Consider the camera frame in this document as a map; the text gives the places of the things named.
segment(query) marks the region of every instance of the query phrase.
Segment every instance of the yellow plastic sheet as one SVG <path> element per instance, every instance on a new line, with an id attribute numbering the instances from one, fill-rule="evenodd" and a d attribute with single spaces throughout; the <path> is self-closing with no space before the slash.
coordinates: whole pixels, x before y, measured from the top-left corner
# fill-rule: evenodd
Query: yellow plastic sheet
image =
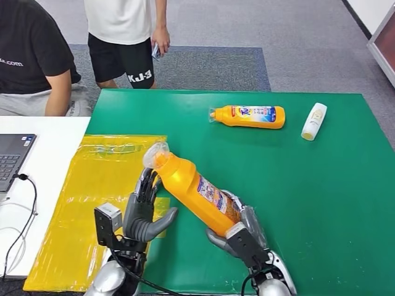
<path id="1" fill-rule="evenodd" d="M 23 289 L 88 289 L 106 250 L 97 244 L 94 208 L 110 202 L 125 213 L 143 169 L 143 154 L 156 141 L 165 140 L 165 136 L 85 136 L 72 159 Z M 164 215 L 169 200 L 158 198 L 156 205 L 154 218 Z"/>

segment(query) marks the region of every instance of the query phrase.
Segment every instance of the phone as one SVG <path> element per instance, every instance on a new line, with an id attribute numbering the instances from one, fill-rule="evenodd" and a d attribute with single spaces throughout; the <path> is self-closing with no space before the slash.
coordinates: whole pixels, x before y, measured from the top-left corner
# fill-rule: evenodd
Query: phone
<path id="1" fill-rule="evenodd" d="M 155 46 L 153 49 L 153 57 L 155 60 L 159 60 L 160 58 L 160 51 L 159 51 L 159 47 L 158 46 L 158 43 L 155 43 Z"/>

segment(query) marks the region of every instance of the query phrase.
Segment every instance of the black t-shirt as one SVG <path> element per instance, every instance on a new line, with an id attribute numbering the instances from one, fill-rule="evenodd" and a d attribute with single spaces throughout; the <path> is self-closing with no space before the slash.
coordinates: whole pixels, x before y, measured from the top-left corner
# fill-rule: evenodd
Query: black t-shirt
<path id="1" fill-rule="evenodd" d="M 70 70 L 81 80 L 74 56 L 55 21 L 34 0 L 0 0 L 0 93 L 51 89 L 45 76 Z"/>

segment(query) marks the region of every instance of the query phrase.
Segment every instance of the laptop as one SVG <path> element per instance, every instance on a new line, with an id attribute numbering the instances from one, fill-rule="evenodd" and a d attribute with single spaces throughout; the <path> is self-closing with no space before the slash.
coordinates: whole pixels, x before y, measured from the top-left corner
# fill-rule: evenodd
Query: laptop
<path id="1" fill-rule="evenodd" d="M 35 134 L 0 134 L 0 197 L 5 197 L 35 140 Z"/>

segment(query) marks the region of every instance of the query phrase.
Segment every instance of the bottle label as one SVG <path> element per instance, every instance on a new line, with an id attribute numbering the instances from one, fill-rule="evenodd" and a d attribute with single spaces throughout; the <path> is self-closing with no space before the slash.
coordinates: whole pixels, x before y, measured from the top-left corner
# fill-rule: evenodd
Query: bottle label
<path id="1" fill-rule="evenodd" d="M 232 117 L 245 121 L 275 122 L 276 108 L 271 106 L 232 106 Z"/>
<path id="2" fill-rule="evenodd" d="M 202 176 L 200 176 L 197 191 L 233 222 L 237 223 L 240 220 L 239 210 L 237 207 L 233 206 L 232 200 Z"/>

